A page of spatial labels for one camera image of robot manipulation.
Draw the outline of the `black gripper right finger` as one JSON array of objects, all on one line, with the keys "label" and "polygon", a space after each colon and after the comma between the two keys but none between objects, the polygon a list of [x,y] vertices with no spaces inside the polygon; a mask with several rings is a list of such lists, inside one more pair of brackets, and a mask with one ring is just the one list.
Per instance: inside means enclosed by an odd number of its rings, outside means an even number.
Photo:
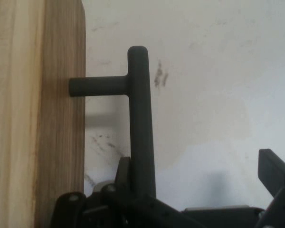
[{"label": "black gripper right finger", "polygon": [[261,149],[257,174],[273,200],[260,216],[256,227],[285,228],[285,162],[271,149]]}]

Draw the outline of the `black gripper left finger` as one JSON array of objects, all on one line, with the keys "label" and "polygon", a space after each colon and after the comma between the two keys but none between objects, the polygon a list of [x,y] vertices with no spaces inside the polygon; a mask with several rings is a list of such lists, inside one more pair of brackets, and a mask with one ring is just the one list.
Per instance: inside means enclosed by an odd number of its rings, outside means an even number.
[{"label": "black gripper left finger", "polygon": [[203,225],[149,195],[131,190],[131,159],[119,160],[114,183],[87,197],[61,195],[55,203],[52,228],[202,228]]}]

